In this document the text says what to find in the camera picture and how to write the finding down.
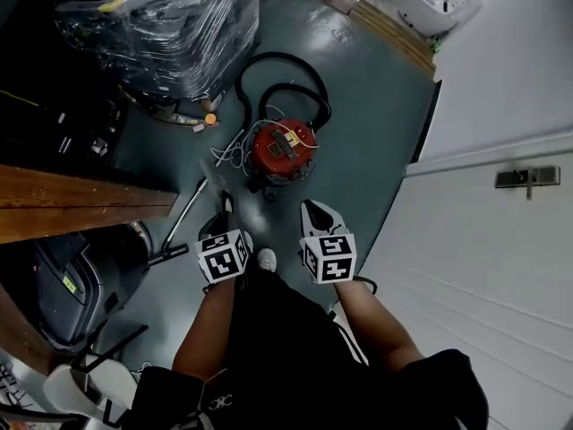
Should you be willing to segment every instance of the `door panel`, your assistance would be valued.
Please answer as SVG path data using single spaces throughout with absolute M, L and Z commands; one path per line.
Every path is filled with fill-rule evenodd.
M 500 170 L 561 185 L 495 189 Z M 561 429 L 573 412 L 573 155 L 406 178 L 361 270 L 426 355 L 471 358 L 492 417 Z

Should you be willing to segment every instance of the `person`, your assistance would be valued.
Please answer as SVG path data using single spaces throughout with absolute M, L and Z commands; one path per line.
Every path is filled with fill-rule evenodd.
M 173 369 L 143 370 L 124 428 L 487 428 L 467 356 L 424 358 L 362 281 L 335 283 L 367 365 L 276 268 L 263 249 L 248 264 L 248 285 L 228 279 L 208 292 Z

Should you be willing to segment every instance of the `cube with fiducial markers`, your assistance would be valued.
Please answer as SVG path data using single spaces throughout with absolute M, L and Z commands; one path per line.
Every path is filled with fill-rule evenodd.
M 354 234 L 312 236 L 300 240 L 303 263 L 312 283 L 334 283 L 352 280 L 356 267 Z
M 199 265 L 209 283 L 244 273 L 249 253 L 239 229 L 195 242 Z

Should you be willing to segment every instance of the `yellow sticker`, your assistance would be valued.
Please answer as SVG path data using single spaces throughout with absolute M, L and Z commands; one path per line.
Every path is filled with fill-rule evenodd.
M 301 140 L 298 138 L 298 135 L 296 135 L 295 131 L 287 133 L 286 139 L 289 140 L 291 147 L 294 147 L 295 145 L 298 145 L 301 142 Z
M 68 279 L 68 276 L 64 276 L 64 285 L 67 287 L 67 289 L 70 290 L 72 294 L 75 293 L 75 285 L 73 285 L 72 281 Z
M 112 0 L 111 2 L 101 4 L 98 9 L 102 13 L 111 13 L 123 2 L 124 2 L 124 0 Z

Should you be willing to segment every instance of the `plastic wrapped object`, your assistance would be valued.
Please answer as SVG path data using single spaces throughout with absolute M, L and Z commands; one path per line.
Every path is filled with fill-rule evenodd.
M 251 54 L 259 0 L 58 0 L 56 24 L 131 88 L 215 98 Z

